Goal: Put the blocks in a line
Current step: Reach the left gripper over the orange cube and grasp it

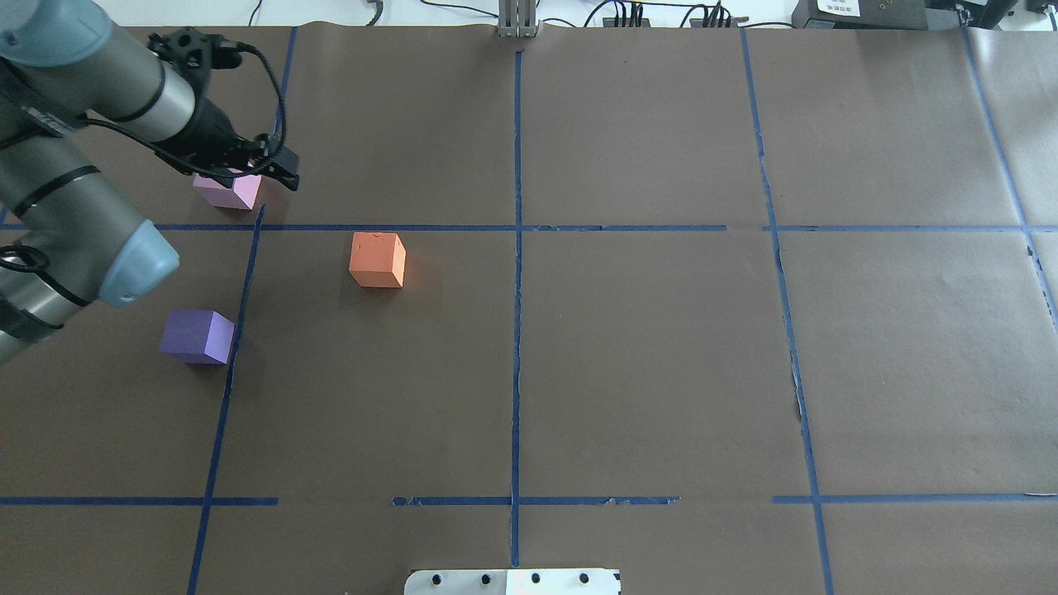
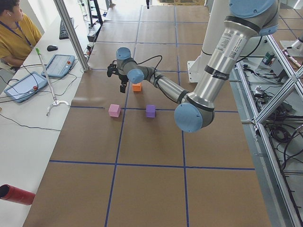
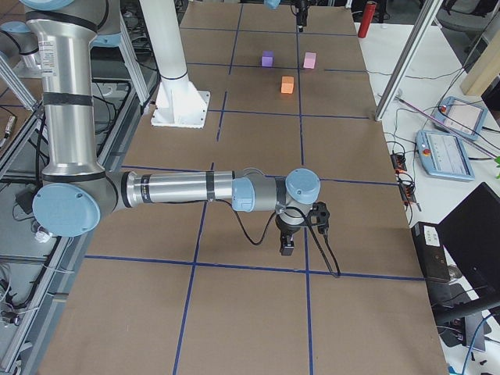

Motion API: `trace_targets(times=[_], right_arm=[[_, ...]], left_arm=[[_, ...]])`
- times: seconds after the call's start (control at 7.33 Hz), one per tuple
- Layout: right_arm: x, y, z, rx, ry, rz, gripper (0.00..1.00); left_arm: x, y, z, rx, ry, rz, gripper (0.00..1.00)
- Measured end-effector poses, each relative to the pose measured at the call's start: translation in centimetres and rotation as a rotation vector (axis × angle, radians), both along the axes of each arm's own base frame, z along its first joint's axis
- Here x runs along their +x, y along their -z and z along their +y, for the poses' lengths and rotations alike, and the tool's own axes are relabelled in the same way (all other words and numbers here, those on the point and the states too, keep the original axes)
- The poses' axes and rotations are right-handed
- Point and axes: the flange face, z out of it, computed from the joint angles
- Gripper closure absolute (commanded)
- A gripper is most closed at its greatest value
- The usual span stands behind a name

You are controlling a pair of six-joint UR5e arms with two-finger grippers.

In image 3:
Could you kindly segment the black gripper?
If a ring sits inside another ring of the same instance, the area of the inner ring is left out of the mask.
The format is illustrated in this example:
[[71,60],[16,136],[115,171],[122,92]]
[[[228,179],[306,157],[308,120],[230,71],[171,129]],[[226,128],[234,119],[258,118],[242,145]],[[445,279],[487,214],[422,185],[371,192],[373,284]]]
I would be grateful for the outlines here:
[[283,212],[276,217],[276,224],[280,230],[280,254],[291,256],[295,250],[293,235],[301,228],[309,225],[309,218],[304,218],[300,213],[298,216],[291,216]]
[[293,6],[295,7],[297,13],[297,28],[298,31],[303,31],[305,27],[305,12],[309,8],[308,0],[294,0]]

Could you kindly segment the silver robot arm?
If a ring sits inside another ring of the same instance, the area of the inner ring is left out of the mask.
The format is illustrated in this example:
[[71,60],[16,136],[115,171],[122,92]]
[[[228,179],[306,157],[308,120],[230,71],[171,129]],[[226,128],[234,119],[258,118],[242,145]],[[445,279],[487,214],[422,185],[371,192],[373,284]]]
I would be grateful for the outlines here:
[[[269,9],[277,9],[281,0],[264,0],[263,4]],[[312,2],[307,0],[292,0],[290,1],[291,12],[295,16],[297,31],[299,33],[304,31],[307,26],[307,19],[309,15],[309,7]]]
[[286,177],[260,170],[138,175],[111,173],[98,162],[91,44],[117,25],[120,7],[110,1],[26,1],[27,27],[37,37],[48,128],[49,163],[34,196],[36,221],[50,233],[76,237],[115,211],[140,204],[225,202],[236,213],[271,211],[280,229],[280,252],[290,255],[293,236],[319,208],[320,179],[299,168]]

